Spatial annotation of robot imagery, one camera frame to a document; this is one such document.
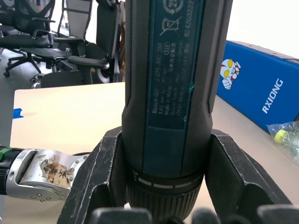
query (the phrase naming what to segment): table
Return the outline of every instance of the table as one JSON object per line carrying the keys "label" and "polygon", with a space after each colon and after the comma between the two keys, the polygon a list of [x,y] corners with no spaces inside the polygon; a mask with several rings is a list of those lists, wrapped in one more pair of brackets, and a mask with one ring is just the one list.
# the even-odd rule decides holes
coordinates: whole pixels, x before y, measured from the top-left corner
{"label": "table", "polygon": [[[24,118],[13,120],[10,145],[69,154],[90,152],[107,130],[121,125],[124,93],[124,83],[17,90],[14,108],[21,108]],[[268,171],[289,199],[299,204],[299,168],[279,152],[266,132],[218,97],[213,121],[213,128],[232,135]],[[63,202],[6,197],[3,224],[53,224],[62,207]],[[195,207],[213,208],[205,184]]]}

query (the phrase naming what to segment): green part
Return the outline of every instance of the green part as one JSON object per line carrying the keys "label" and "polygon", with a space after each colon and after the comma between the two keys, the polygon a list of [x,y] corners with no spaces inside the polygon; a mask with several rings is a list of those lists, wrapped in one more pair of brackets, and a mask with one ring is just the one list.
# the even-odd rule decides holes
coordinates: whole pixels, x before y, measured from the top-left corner
{"label": "green part", "polygon": [[1,149],[0,150],[0,161],[2,160],[2,157],[4,156],[4,154],[11,150],[13,150],[13,148],[11,148],[11,147],[5,147],[5,148]]}

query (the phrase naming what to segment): white wall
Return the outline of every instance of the white wall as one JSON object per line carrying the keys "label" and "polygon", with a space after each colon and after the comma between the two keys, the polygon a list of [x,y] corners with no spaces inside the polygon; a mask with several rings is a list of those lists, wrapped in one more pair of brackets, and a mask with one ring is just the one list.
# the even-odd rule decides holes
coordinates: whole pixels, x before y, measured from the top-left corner
{"label": "white wall", "polygon": [[228,40],[299,58],[298,0],[234,0]]}

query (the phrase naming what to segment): blue box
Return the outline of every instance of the blue box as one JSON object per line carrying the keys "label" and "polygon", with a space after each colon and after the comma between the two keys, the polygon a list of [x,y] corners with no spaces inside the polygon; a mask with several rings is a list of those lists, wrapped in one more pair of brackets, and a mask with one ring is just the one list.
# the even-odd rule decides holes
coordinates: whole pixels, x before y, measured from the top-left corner
{"label": "blue box", "polygon": [[299,115],[299,62],[252,44],[227,42],[217,95],[268,132]]}

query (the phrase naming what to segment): office chair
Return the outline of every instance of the office chair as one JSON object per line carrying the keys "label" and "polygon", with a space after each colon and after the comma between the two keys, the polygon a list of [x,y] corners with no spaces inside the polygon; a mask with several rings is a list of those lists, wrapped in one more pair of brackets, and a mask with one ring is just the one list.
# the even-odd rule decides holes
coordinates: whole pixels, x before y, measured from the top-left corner
{"label": "office chair", "polygon": [[[50,20],[53,14],[55,0],[16,0],[15,12],[12,18],[14,28],[29,35],[10,35],[0,38],[0,48],[48,48],[52,47],[53,40],[50,32]],[[4,76],[9,77],[9,71],[23,63],[30,62],[38,73],[40,69],[30,53],[24,57],[11,58],[19,60],[5,68]]]}
{"label": "office chair", "polygon": [[74,86],[83,84],[121,82],[119,71],[120,9],[116,1],[96,0],[96,44],[86,46],[85,56],[70,56],[68,61],[79,71],[61,71],[45,75],[33,88]]}
{"label": "office chair", "polygon": [[[0,38],[9,35],[17,35],[20,32],[13,27],[12,23],[12,16],[14,13],[14,0],[0,0]],[[4,48],[0,48],[0,55],[2,54]],[[23,56],[25,53],[10,49],[18,54],[22,54]]]}
{"label": "office chair", "polygon": [[[57,30],[59,37],[54,37],[53,40],[57,43],[68,44],[71,48],[71,54],[74,56],[79,56],[78,46],[80,43],[85,42],[92,3],[93,0],[62,0],[62,14]],[[65,12],[68,15],[68,20],[75,21],[74,23],[69,23],[68,37],[60,33]],[[35,55],[35,61],[46,62],[46,68],[52,68],[52,72],[57,72],[59,70],[58,63],[68,57],[67,52],[61,50],[59,46],[51,49],[22,48],[22,51]],[[37,74],[30,81],[35,83],[38,78],[42,78],[43,76],[43,74]]]}

